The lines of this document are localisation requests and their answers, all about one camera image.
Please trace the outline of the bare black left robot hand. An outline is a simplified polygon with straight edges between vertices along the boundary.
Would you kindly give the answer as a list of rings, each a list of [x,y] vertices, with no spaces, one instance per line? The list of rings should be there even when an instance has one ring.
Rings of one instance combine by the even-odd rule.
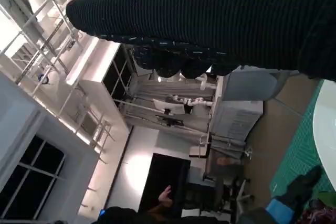
[[[300,217],[321,175],[322,168],[316,165],[306,174],[298,175],[288,184],[284,194],[272,198],[265,210],[275,223],[294,223]]]

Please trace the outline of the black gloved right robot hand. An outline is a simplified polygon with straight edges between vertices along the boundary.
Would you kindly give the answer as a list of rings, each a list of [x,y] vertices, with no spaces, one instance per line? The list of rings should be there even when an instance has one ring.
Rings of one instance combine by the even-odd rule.
[[[175,52],[164,66],[254,66],[335,80],[335,0],[71,0],[66,15],[90,36]]]

